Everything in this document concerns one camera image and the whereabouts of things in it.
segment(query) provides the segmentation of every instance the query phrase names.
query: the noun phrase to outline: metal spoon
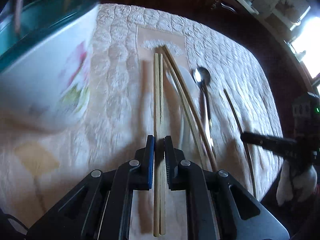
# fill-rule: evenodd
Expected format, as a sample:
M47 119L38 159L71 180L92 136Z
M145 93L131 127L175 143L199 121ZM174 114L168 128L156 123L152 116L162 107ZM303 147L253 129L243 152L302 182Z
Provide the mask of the metal spoon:
M196 84L202 89L205 96L205 102L207 106L207 116L208 116L208 123L209 123L209 132L210 132L210 139L211 144L213 144L212 141L212 123L211 123L211 112L210 112L210 105L209 105L209 93L207 85L209 85L211 76L209 71L204 67L197 67L193 71L193 79L196 82Z

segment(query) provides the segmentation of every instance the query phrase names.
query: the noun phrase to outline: quilted fabric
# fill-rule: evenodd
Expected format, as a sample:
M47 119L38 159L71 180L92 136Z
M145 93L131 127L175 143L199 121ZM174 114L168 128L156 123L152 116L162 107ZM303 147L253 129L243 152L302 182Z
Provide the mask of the quilted fabric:
M83 122L54 135L15 131L1 123L0 205L27 226L91 170L109 171L132 159L135 150L145 146L147 135L153 134L153 93L146 88L137 56L137 26L184 36L189 67L209 70L218 168L229 171L252 193L244 146L223 89L230 95L243 130L281 136L273 96L255 57L236 42L189 19L137 6L104 4L92 40L91 98ZM179 133L179 124L169 125L172 135ZM33 178L13 154L26 141L37 141L59 160L60 167ZM257 199L261 200L282 159L256 146L249 150ZM197 162L192 154L187 157ZM166 206L167 234L163 239L187 239L184 192L168 190ZM153 237L152 210L152 190L135 192L130 239Z

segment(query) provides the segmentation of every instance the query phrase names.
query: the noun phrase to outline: wooden furniture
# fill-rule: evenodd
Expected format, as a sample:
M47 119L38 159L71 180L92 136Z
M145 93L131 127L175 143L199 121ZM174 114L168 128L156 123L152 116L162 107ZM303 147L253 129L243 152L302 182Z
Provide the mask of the wooden furniture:
M293 136L292 101L312 91L310 81L276 31L244 0L101 0L159 9L203 23L246 47L260 63L273 93L283 135Z

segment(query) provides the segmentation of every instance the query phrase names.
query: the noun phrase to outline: white quilted bedspread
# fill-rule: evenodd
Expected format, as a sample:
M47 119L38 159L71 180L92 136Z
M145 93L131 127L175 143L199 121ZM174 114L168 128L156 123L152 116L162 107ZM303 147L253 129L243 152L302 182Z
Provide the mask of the white quilted bedspread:
M100 5L93 38L91 98L82 123L53 135L16 131L1 123L0 206L4 212L30 227L91 170L115 169L145 147L147 135L153 134L153 91L149 85L152 80L146 80L148 75L144 76L138 57L139 28L183 37L184 48L172 48L177 55L185 54L188 66L184 67L199 65L209 70L218 168L229 171L252 193L244 146L223 89L230 95L243 130L281 136L273 96L255 57L224 35L186 18L137 6L104 4ZM152 42L144 49L152 49L150 46ZM167 97L167 133L176 146L179 103ZM34 178L14 153L28 141L36 141L60 166ZM276 178L282 159L259 147L249 146L249 150L256 195L261 200ZM184 192L168 190L166 206L167 234L162 238L187 239ZM134 192L130 239L153 238L152 218L153 191Z

